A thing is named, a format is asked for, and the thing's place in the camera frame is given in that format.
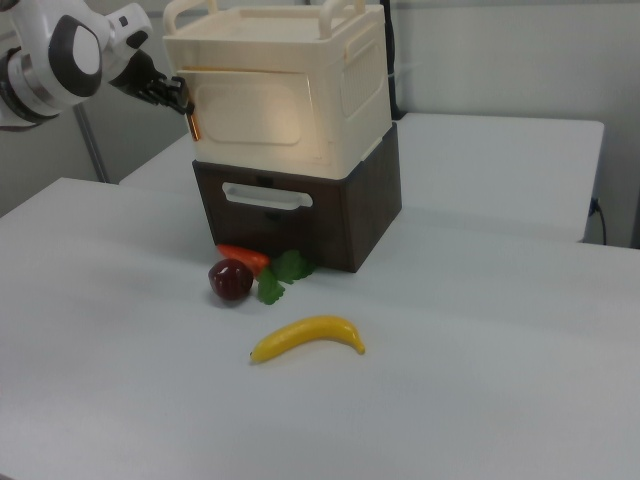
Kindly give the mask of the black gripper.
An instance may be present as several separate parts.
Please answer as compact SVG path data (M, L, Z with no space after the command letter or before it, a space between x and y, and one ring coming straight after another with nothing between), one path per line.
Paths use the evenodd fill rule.
M110 81L110 85L126 95L171 108L181 115L191 115L193 103L184 93L182 77L166 76L155 68L152 58L142 50L129 59L124 70Z

